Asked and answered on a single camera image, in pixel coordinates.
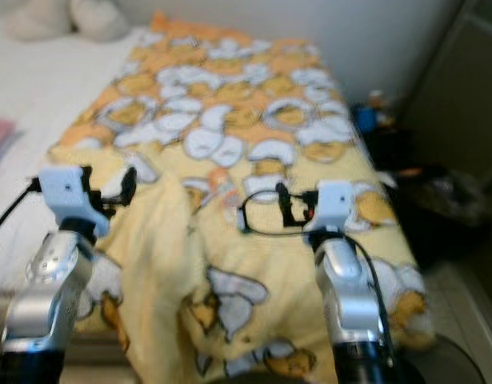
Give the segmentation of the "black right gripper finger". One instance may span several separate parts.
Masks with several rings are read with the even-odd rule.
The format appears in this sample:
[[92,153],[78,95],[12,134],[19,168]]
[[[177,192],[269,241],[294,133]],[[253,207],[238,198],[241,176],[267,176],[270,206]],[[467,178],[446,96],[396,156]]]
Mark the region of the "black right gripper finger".
[[282,215],[282,226],[292,227],[294,216],[292,213],[292,194],[283,182],[276,183],[275,193],[278,194],[278,208]]

